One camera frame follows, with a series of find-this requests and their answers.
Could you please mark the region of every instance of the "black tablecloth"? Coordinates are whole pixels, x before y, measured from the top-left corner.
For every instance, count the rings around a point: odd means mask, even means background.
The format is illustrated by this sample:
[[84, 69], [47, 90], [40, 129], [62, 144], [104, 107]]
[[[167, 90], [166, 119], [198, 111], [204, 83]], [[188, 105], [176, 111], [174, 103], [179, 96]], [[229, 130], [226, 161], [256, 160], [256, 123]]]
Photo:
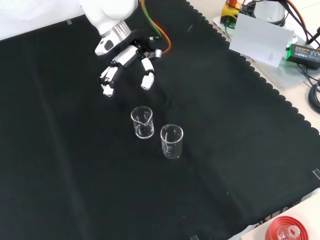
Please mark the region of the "black tablecloth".
[[[150, 91], [137, 61], [102, 95], [112, 57], [85, 16], [0, 42], [2, 239], [225, 240], [319, 185], [318, 131], [187, 2], [147, 7], [172, 41]], [[127, 23], [154, 34], [141, 9]], [[184, 130], [180, 159], [162, 155], [167, 123]]]

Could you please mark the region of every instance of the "robotic hand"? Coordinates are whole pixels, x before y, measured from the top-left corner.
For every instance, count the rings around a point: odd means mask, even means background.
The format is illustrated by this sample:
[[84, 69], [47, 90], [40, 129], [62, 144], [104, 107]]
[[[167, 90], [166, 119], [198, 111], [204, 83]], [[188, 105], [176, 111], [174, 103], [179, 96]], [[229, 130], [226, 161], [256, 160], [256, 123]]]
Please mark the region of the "robotic hand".
[[79, 0], [86, 17], [94, 25], [102, 39], [95, 49], [100, 56], [122, 50], [107, 69], [99, 82], [103, 94], [111, 97], [120, 73], [136, 59], [141, 60], [145, 75], [141, 87], [149, 90], [154, 82], [155, 71], [150, 59], [160, 59], [162, 51], [149, 47], [154, 38], [141, 39], [131, 32], [124, 22], [138, 7], [139, 0]]

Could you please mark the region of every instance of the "white table surface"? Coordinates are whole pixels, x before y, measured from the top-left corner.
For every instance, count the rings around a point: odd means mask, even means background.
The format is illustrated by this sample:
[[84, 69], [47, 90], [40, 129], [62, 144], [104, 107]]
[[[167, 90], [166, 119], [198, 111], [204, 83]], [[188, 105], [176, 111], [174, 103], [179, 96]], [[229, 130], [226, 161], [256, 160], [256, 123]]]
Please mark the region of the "white table surface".
[[[304, 18], [305, 24], [308, 30], [314, 34], [317, 31], [317, 28], [320, 27], [319, 15], [315, 13], [320, 12], [320, 0], [291, 0], [295, 6], [300, 10], [302, 17]], [[188, 0], [190, 4], [197, 9], [203, 16], [212, 24], [212, 19], [216, 16], [221, 15], [222, 7], [225, 3], [225, 0]], [[287, 21], [290, 22], [292, 25], [295, 25], [295, 21], [292, 17], [288, 17]], [[230, 38], [227, 37], [223, 31], [221, 31], [217, 26], [213, 26], [216, 28], [227, 40]], [[295, 28], [295, 32], [300, 36], [304, 37], [304, 33], [302, 29], [299, 27]], [[255, 67], [255, 63], [247, 59], [251, 62], [251, 65]], [[264, 77], [267, 82], [271, 83], [262, 72], [256, 69], [257, 72], [260, 73], [262, 77]], [[296, 86], [292, 89], [287, 91], [278, 89], [276, 86], [273, 86], [277, 89], [281, 95], [283, 95], [287, 101], [292, 103], [292, 106], [298, 109], [298, 112], [302, 114], [305, 120], [311, 123], [313, 128], [316, 128], [320, 131], [320, 114], [314, 112], [308, 103], [308, 93], [310, 87], [303, 83], [299, 86]]]
[[264, 240], [268, 227], [280, 216], [289, 216], [300, 221], [308, 232], [309, 240], [320, 239], [320, 193], [318, 193], [251, 230], [243, 235], [241, 240]]

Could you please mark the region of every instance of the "red container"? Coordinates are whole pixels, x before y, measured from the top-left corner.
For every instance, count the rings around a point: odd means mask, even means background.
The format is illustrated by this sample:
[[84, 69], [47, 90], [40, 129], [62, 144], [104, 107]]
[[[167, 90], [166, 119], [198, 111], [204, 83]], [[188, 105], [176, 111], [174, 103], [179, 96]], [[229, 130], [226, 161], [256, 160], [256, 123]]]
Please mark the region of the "red container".
[[309, 236], [305, 226], [297, 219], [290, 216], [280, 216], [272, 221], [265, 233], [265, 240], [278, 240], [277, 231], [282, 226], [297, 226], [300, 229], [300, 236], [297, 240], [309, 240]]

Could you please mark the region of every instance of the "white paper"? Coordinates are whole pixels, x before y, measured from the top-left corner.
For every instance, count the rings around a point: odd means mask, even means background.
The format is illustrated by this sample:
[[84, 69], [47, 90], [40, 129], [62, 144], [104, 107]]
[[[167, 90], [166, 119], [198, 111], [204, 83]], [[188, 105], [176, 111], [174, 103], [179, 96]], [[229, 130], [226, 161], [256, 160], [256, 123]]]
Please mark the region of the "white paper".
[[273, 67], [278, 67], [294, 32], [239, 14], [230, 49]]

